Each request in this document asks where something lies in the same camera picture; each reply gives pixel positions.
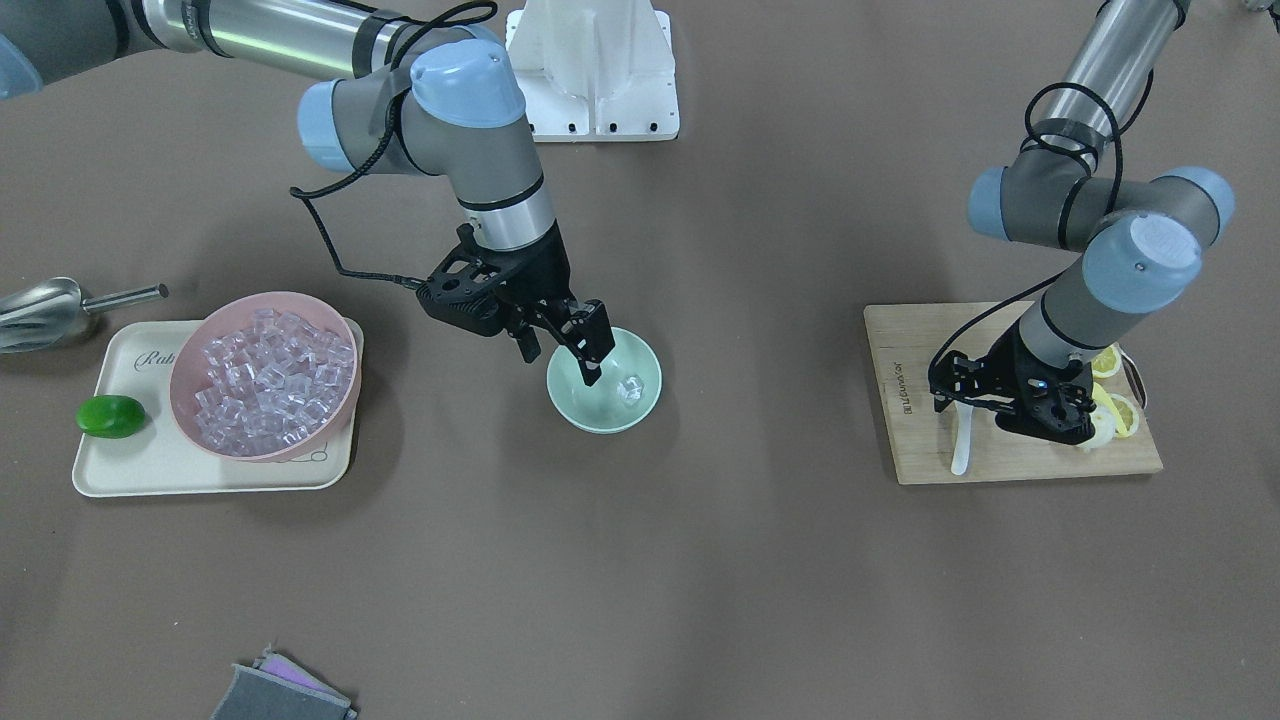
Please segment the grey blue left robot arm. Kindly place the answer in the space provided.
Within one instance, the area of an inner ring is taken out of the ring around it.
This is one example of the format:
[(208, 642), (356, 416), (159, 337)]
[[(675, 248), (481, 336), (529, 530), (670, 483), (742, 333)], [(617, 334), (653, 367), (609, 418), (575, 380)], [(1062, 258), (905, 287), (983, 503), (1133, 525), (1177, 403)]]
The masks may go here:
[(1027, 309), (982, 357), (945, 342), (928, 366), (933, 409), (992, 411), (1000, 429), (1061, 445), (1094, 437), (1093, 360), (1179, 299), (1230, 222), (1230, 184), (1203, 167), (1147, 182), (1097, 176), (1121, 152), (1155, 61), (1184, 23), (1185, 1), (1106, 1), (1050, 105), (1024, 115), (1015, 161), (973, 184), (972, 228), (997, 240), (1071, 251), (1076, 260), (1033, 288)]

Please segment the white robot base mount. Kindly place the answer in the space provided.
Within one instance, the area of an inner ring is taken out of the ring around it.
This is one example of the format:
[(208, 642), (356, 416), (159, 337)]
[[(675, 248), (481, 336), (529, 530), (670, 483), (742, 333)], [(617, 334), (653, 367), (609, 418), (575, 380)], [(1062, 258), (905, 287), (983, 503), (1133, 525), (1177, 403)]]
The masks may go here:
[(527, 1), (506, 49), (540, 143), (678, 137), (671, 20), (649, 1)]

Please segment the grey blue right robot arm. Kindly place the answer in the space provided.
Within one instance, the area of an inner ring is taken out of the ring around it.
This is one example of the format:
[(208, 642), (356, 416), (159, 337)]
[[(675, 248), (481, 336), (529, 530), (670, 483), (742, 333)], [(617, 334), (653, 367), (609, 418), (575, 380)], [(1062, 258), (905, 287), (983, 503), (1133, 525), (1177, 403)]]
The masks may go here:
[(426, 277), (381, 274), (467, 332), (507, 333), (525, 361), (544, 329), (586, 386), (614, 348), (603, 302), (576, 299), (556, 210), (493, 1), (434, 19), (353, 1), (5, 1), (3, 96), (148, 50), (211, 53), (314, 78), (300, 140), (339, 179), (292, 190), (311, 208), (371, 174), (444, 176), (458, 245)]

